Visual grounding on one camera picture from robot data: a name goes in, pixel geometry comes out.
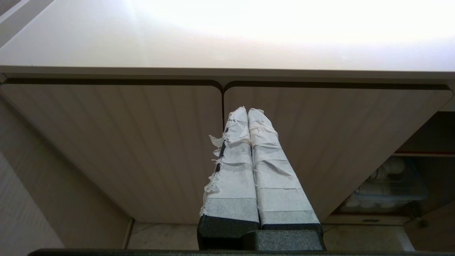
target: wall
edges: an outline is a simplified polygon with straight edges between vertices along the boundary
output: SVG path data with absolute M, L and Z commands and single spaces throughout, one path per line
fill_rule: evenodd
M 67 248 L 122 248 L 130 218 L 2 98 L 0 120 L 2 171 L 8 169 L 13 172 L 10 175 L 15 175 L 17 179 L 15 185 L 0 179 L 1 196 L 8 198 L 12 204 L 27 202 L 36 205 L 33 210 L 27 211 L 10 206 L 16 208 L 16 213 L 11 212 L 16 218 L 24 215 L 18 220 L 22 224 L 27 218 L 35 219 L 35 215 L 42 215 L 47 220 L 34 233 L 12 224 L 8 229 L 1 226 L 0 233 L 18 237 L 15 244 L 22 246 L 30 240 L 47 238 L 49 235 L 43 229 L 48 225 L 61 240 L 60 244 Z M 13 210 L 5 210 L 2 204 L 2 221 L 8 211 Z M 57 247 L 58 244 L 55 239 L 45 239 L 36 246 Z

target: floor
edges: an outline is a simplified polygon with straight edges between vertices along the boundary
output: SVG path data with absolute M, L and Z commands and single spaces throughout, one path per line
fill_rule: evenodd
M 128 249 L 198 250 L 197 225 L 136 222 Z M 329 251 L 414 251 L 403 227 L 323 225 Z

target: white countertop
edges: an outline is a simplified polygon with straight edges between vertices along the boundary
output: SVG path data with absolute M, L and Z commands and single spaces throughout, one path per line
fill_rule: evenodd
M 254 69 L 448 78 L 455 75 L 453 10 L 449 0 L 56 0 L 0 49 L 0 72 Z

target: tile floor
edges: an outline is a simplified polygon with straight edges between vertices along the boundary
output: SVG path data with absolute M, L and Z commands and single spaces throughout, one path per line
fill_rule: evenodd
M 128 249 L 198 250 L 197 225 L 135 222 Z M 329 251 L 414 251 L 403 227 L 323 225 Z

